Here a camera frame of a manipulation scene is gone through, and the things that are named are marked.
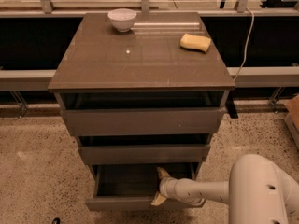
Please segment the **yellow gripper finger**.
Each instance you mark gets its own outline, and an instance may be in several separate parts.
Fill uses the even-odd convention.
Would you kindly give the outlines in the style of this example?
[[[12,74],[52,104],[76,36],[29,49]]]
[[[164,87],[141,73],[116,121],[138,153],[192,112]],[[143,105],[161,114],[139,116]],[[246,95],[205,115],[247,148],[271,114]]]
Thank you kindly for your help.
[[[157,172],[160,179],[170,176],[170,174],[163,167],[157,167]]]
[[[156,192],[154,199],[151,201],[151,205],[153,206],[159,206],[163,204],[167,200],[166,197],[164,197],[160,192]]]

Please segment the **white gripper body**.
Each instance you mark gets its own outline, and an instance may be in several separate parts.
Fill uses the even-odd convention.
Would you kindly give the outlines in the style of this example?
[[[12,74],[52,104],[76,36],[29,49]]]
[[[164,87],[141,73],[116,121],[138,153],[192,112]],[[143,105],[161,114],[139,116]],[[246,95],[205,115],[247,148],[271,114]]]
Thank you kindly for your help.
[[[159,193],[166,199],[180,200],[180,180],[174,177],[163,177],[159,185]]]

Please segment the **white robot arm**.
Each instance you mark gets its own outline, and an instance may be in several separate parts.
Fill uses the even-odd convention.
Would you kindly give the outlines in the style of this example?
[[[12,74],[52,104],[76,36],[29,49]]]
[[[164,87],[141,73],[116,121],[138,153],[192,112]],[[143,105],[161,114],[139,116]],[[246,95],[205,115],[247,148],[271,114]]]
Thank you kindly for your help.
[[[289,224],[288,217],[299,212],[299,184],[260,155],[238,158],[229,179],[221,182],[176,179],[162,167],[157,171],[160,184],[153,206],[168,199],[192,206],[205,200],[225,203],[229,224]]]

